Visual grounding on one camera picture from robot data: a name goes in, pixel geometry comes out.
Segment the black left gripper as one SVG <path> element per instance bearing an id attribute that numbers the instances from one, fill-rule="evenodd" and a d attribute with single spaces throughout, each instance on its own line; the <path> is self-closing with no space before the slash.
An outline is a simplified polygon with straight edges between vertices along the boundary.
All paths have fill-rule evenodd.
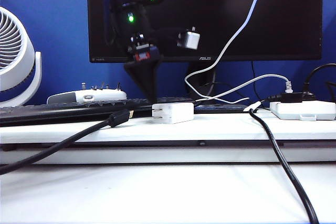
<path id="1" fill-rule="evenodd" d="M 157 102 L 157 69 L 163 57 L 157 46 L 142 33 L 132 35 L 128 46 L 130 62 L 124 69 L 149 102 Z"/>

